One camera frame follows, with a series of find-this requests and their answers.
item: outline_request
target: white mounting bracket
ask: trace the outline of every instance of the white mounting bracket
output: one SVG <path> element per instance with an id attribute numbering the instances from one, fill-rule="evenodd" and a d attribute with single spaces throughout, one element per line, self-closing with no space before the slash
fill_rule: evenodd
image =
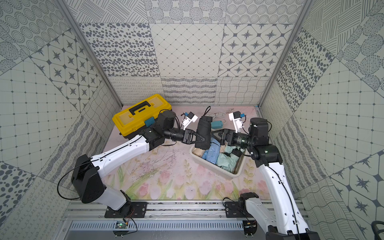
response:
<path id="1" fill-rule="evenodd" d="M 240 128 L 243 128 L 243 122 L 241 118 L 234 118 L 233 113 L 228 114 L 229 120 L 233 121 L 236 133 L 240 132 Z"/>
<path id="2" fill-rule="evenodd" d="M 190 112 L 188 115 L 187 115 L 187 114 L 185 115 L 185 118 L 184 118 L 184 120 L 183 120 L 183 122 L 182 122 L 182 125 L 184 126 L 184 127 L 183 127 L 183 130 L 185 130 L 185 129 L 187 128 L 187 126 L 188 126 L 191 122 L 195 122 L 195 121 L 197 120 L 198 117 L 197 117 L 196 115 L 194 115 L 194 114 L 193 114 L 193 117 L 190 118 L 189 116 L 190 116 L 191 114 L 193 114 L 193 113 Z"/>

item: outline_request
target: gray patterned wallpaper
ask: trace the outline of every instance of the gray patterned wallpaper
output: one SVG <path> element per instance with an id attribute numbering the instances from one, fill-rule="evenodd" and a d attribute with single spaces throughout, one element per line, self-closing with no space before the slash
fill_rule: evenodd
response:
<path id="1" fill-rule="evenodd" d="M 124 104 L 151 86 L 171 104 L 257 105 L 264 82 L 231 93 L 271 77 L 305 0 L 66 2 Z M 222 92 L 224 77 L 242 83 Z"/>
<path id="2" fill-rule="evenodd" d="M 50 239 L 68 204 L 57 178 L 102 151 L 121 106 L 53 0 L 0 9 L 0 239 Z"/>
<path id="3" fill-rule="evenodd" d="M 383 221 L 383 1 L 316 0 L 262 106 L 323 239 Z"/>

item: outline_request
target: beige plastic tray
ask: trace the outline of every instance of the beige plastic tray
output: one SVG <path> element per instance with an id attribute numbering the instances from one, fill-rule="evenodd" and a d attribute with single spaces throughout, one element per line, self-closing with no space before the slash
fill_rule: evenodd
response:
<path id="1" fill-rule="evenodd" d="M 245 161 L 244 161 L 245 156 L 243 156 L 243 155 L 237 161 L 234 173 L 231 173 L 231 172 L 228 172 L 228 171 L 222 169 L 221 167 L 216 166 L 213 163 L 208 162 L 207 160 L 202 159 L 199 156 L 196 156 L 195 154 L 193 154 L 194 150 L 195 150 L 195 147 L 192 146 L 191 149 L 189 150 L 189 154 L 193 157 L 193 160 L 196 163 L 206 167 L 207 169 L 211 170 L 212 172 L 214 172 L 214 173 L 216 173 L 216 174 L 218 174 L 218 175 L 220 175 L 226 179 L 232 179 L 234 177 L 240 176 L 241 171 L 243 170 L 243 166 L 245 163 Z"/>

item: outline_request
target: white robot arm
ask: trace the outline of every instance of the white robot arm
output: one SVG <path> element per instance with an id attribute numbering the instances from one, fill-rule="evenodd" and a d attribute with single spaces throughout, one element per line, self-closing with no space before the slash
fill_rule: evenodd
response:
<path id="1" fill-rule="evenodd" d="M 114 218 L 124 218 L 132 212 L 132 202 L 123 191 L 104 185 L 101 178 L 135 156 L 163 144 L 165 138 L 185 144 L 200 143 L 201 148 L 208 149 L 210 141 L 207 142 L 206 139 L 212 135 L 222 145 L 227 142 L 229 146 L 247 148 L 263 174 L 275 208 L 275 216 L 263 206 L 256 194 L 252 193 L 250 197 L 240 196 L 238 203 L 240 208 L 252 215 L 260 224 L 266 232 L 266 239 L 286 239 L 288 235 L 309 236 L 315 233 L 309 231 L 294 201 L 277 147 L 269 145 L 268 124 L 265 119 L 252 118 L 249 134 L 244 134 L 231 129 L 210 132 L 212 119 L 206 116 L 199 121 L 199 124 L 203 121 L 203 131 L 201 127 L 198 127 L 197 132 L 185 128 L 185 130 L 173 128 L 174 118 L 170 111 L 163 112 L 159 114 L 154 126 L 147 128 L 128 142 L 91 158 L 86 155 L 80 156 L 71 178 L 80 200 L 83 203 L 104 204 L 108 206 L 107 210 L 113 212 Z"/>

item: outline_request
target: black toolbox handle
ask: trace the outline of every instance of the black toolbox handle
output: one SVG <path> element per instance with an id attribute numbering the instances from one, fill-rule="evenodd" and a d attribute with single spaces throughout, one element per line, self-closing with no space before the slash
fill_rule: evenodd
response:
<path id="1" fill-rule="evenodd" d="M 131 108 L 129 111 L 131 112 L 132 115 L 135 115 L 135 111 L 139 110 L 140 108 L 142 108 L 142 107 L 144 107 L 144 106 L 148 106 L 148 107 L 150 107 L 151 105 L 149 104 L 149 102 L 145 101 L 145 102 L 140 103 L 140 104 L 137 105 L 137 106 L 134 106 L 134 107 Z"/>

